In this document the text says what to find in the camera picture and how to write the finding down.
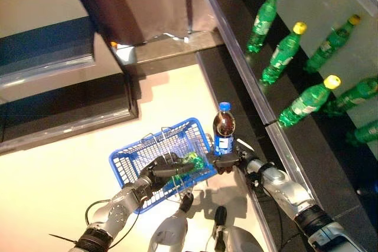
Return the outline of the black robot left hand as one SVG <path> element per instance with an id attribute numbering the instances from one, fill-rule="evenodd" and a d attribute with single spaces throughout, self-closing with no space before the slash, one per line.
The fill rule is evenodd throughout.
<path id="1" fill-rule="evenodd" d="M 185 174 L 194 169 L 193 162 L 183 162 L 176 153 L 165 153 L 147 164 L 138 178 L 147 180 L 152 191 L 158 191 L 176 175 Z"/>

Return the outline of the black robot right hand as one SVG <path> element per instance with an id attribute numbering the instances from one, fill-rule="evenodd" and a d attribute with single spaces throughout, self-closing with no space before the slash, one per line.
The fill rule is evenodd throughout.
<path id="1" fill-rule="evenodd" d="M 230 153 L 216 155 L 214 152 L 209 152 L 206 154 L 206 158 L 220 175 L 230 173 L 234 166 L 246 173 L 247 165 L 254 157 L 254 154 L 252 149 L 237 142 Z"/>

